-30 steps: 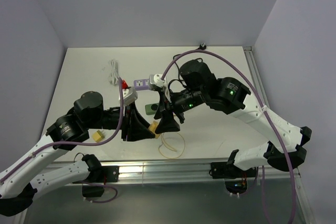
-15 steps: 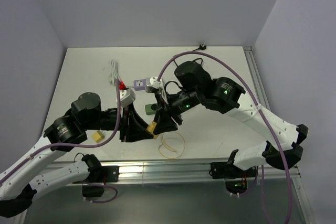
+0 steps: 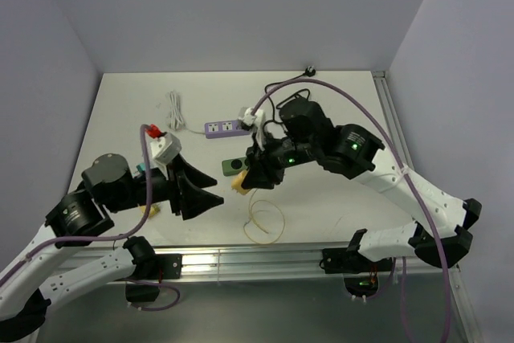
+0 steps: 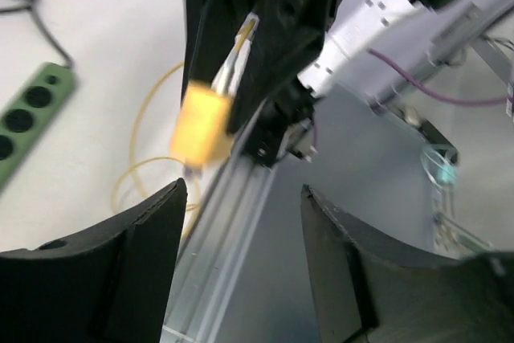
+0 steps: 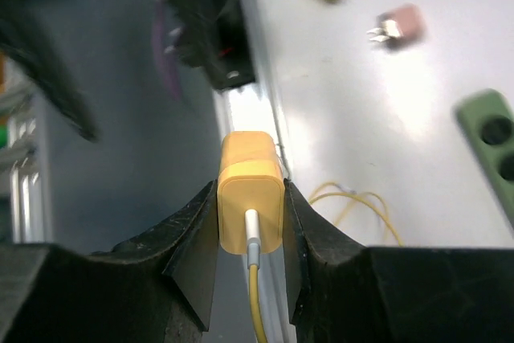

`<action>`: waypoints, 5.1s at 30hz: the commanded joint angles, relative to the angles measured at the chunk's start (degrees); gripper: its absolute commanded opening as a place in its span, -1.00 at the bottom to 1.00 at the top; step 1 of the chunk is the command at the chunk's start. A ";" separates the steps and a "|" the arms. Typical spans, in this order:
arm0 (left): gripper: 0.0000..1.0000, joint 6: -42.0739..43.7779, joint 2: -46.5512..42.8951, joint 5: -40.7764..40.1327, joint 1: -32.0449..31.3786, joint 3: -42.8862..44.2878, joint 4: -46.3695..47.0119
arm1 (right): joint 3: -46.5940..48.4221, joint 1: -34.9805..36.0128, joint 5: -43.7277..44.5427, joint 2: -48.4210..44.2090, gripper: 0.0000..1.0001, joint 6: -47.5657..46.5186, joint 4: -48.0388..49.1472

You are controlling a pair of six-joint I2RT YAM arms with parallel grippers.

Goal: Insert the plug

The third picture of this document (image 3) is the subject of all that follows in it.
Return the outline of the orange charger plug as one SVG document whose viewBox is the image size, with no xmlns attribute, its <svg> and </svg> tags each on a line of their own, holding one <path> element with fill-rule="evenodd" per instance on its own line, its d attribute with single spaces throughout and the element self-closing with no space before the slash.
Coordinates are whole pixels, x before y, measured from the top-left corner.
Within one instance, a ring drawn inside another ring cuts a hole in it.
<svg viewBox="0 0 514 343">
<path fill-rule="evenodd" d="M 244 182 L 244 179 L 246 176 L 247 176 L 246 170 L 243 170 L 239 174 L 237 174 L 232 180 L 231 189 L 241 195 L 248 194 L 250 192 L 250 190 L 243 188 L 243 182 Z"/>
</svg>

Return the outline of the purple power strip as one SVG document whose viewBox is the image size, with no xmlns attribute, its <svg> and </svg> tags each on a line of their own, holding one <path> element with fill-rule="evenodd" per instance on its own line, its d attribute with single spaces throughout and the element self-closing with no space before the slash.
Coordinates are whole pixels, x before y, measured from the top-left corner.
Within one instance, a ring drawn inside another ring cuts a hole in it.
<svg viewBox="0 0 514 343">
<path fill-rule="evenodd" d="M 204 133 L 207 139 L 241 137 L 250 134 L 241 127 L 238 120 L 207 122 L 204 124 Z"/>
</svg>

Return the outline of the teal plug adapter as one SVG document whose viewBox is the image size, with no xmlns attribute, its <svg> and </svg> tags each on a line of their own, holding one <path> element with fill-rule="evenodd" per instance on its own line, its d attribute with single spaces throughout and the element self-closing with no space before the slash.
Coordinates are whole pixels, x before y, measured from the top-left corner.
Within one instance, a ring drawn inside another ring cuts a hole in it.
<svg viewBox="0 0 514 343">
<path fill-rule="evenodd" d="M 133 176 L 137 177 L 139 175 L 144 175 L 144 174 L 145 174 L 145 164 L 140 163 L 140 164 L 136 165 L 136 169 L 133 172 Z"/>
</svg>

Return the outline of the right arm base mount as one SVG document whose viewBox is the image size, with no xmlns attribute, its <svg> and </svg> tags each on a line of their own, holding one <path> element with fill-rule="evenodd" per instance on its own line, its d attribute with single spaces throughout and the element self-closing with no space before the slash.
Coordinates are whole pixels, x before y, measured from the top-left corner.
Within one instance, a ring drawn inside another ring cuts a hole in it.
<svg viewBox="0 0 514 343">
<path fill-rule="evenodd" d="M 379 273 L 390 274 L 384 284 L 389 284 L 392 280 L 396 263 L 393 258 L 372 262 L 357 253 L 347 252 L 347 247 L 325 248 L 321 254 L 319 267 L 326 275 L 350 275 L 349 278 L 344 278 L 344 286 L 352 299 L 367 300 L 376 296 L 381 288 Z"/>
</svg>

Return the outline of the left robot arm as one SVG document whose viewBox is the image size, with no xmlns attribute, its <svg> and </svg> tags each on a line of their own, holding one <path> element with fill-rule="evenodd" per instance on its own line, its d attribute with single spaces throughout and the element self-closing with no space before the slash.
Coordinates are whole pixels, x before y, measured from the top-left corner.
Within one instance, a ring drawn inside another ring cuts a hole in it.
<svg viewBox="0 0 514 343">
<path fill-rule="evenodd" d="M 169 202 L 188 220 L 224 203 L 209 192 L 217 182 L 176 156 L 163 170 L 133 176 L 120 154 L 105 154 L 82 173 L 76 190 L 46 216 L 38 234 L 1 277 L 1 340 L 19 341 L 56 309 L 114 280 L 155 280 L 161 268 L 143 236 L 127 237 L 107 255 L 63 274 L 55 270 L 113 228 L 110 213 L 147 202 Z"/>
</svg>

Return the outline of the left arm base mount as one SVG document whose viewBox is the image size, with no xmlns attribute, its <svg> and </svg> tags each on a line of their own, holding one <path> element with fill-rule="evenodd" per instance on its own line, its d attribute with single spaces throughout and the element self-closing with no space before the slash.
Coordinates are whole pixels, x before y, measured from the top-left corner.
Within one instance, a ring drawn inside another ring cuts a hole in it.
<svg viewBox="0 0 514 343">
<path fill-rule="evenodd" d="M 134 274 L 125 281 L 125 299 L 134 306 L 158 308 L 157 299 L 167 291 L 162 285 L 167 280 L 178 280 L 181 273 L 182 255 L 157 255 L 156 262 L 146 273 Z"/>
</svg>

